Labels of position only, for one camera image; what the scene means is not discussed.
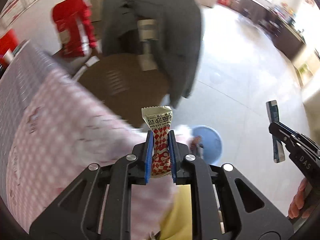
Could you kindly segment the person's right hand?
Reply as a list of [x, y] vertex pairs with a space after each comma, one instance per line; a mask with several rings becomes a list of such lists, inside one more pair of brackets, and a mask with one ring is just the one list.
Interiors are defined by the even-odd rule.
[[288, 216], [290, 219], [297, 218], [305, 203], [305, 189], [308, 185], [308, 180], [304, 178], [295, 194], [291, 204], [289, 205]]

